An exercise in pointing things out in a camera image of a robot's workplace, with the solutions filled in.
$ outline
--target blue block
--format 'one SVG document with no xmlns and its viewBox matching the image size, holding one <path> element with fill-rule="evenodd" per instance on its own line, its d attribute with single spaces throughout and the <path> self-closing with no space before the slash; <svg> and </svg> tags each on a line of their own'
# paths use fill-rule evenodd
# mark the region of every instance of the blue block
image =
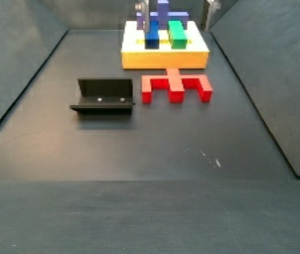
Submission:
<svg viewBox="0 0 300 254">
<path fill-rule="evenodd" d="M 158 22 L 150 21 L 149 33 L 145 34 L 145 49 L 160 49 Z"/>
</svg>

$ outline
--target black surface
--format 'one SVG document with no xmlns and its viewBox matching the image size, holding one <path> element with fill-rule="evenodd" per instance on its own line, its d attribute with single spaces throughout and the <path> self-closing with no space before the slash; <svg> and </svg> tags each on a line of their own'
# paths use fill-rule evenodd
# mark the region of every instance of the black surface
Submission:
<svg viewBox="0 0 300 254">
<path fill-rule="evenodd" d="M 300 1 L 239 0 L 213 35 L 300 176 Z"/>
<path fill-rule="evenodd" d="M 0 183 L 0 253 L 300 254 L 300 183 Z"/>
<path fill-rule="evenodd" d="M 0 0 L 0 119 L 66 32 L 39 1 Z"/>
<path fill-rule="evenodd" d="M 0 253 L 300 253 L 300 182 L 205 38 L 213 102 L 144 105 L 161 71 L 121 70 L 115 32 L 67 35 L 0 126 Z M 133 115 L 79 121 L 78 76 L 131 76 Z"/>
<path fill-rule="evenodd" d="M 194 90 L 170 104 L 141 102 L 141 75 L 121 67 L 117 31 L 70 32 L 0 128 L 0 180 L 292 179 L 241 85 L 209 34 L 210 103 Z M 182 70 L 181 73 L 202 73 Z M 133 114 L 79 117 L 77 78 L 130 77 Z"/>
</svg>

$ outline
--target purple block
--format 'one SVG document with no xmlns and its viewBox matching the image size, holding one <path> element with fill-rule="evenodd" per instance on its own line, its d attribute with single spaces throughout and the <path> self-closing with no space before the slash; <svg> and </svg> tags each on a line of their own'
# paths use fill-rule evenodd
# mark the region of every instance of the purple block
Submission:
<svg viewBox="0 0 300 254">
<path fill-rule="evenodd" d="M 168 13 L 169 13 L 169 1 L 168 0 L 158 0 L 157 13 L 158 13 L 160 17 L 168 17 Z"/>
</svg>

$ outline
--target toy blocks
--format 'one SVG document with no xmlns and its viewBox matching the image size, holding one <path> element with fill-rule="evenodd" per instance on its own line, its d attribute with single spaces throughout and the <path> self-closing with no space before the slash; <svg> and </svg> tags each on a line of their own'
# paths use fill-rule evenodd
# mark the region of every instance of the toy blocks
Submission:
<svg viewBox="0 0 300 254">
<path fill-rule="evenodd" d="M 166 89 L 169 101 L 182 103 L 185 99 L 185 89 L 196 89 L 202 102 L 212 100 L 213 88 L 205 74 L 180 75 L 176 68 L 166 69 L 168 75 L 142 76 L 142 102 L 152 103 L 153 90 Z"/>
<path fill-rule="evenodd" d="M 150 21 L 150 30 L 145 35 L 145 49 L 160 49 L 158 22 Z"/>
<path fill-rule="evenodd" d="M 168 30 L 168 22 L 170 20 L 181 21 L 184 28 L 188 29 L 189 14 L 188 12 L 170 12 L 169 11 L 169 1 L 158 0 L 157 2 L 157 12 L 150 12 L 150 21 L 157 21 L 161 30 Z M 145 17 L 142 13 L 137 13 L 137 29 L 144 29 Z"/>
<path fill-rule="evenodd" d="M 189 21 L 186 12 L 169 12 L 169 0 L 157 1 L 157 12 L 150 13 L 149 30 L 144 30 L 149 17 L 142 12 L 137 13 L 137 21 L 126 22 L 122 67 L 206 68 L 210 51 L 196 22 Z"/>
<path fill-rule="evenodd" d="M 188 37 L 181 21 L 169 21 L 169 38 L 172 49 L 185 49 Z"/>
<path fill-rule="evenodd" d="M 196 22 L 189 21 L 185 33 L 189 42 L 184 50 L 172 49 L 170 44 L 162 43 L 169 40 L 169 36 L 166 31 L 161 30 L 160 49 L 146 50 L 145 45 L 139 43 L 145 40 L 144 33 L 137 30 L 135 21 L 127 21 L 121 50 L 123 68 L 205 68 L 210 51 Z"/>
</svg>

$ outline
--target black floor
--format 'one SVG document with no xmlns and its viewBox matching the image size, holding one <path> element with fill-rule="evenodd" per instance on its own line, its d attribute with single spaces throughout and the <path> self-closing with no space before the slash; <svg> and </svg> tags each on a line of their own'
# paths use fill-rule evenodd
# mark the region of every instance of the black floor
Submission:
<svg viewBox="0 0 300 254">
<path fill-rule="evenodd" d="M 212 103 L 189 91 L 141 102 L 141 75 L 123 71 L 114 32 L 71 32 L 0 128 L 0 180 L 291 180 L 223 53 L 209 35 Z M 201 73 L 202 70 L 182 72 Z M 135 106 L 127 116 L 78 117 L 79 77 L 131 77 Z"/>
<path fill-rule="evenodd" d="M 161 71 L 121 69 L 121 36 L 70 32 L 0 127 L 0 253 L 299 254 L 300 181 L 213 38 L 213 102 L 144 105 Z M 70 110 L 102 76 L 134 78 L 130 118 Z"/>
</svg>

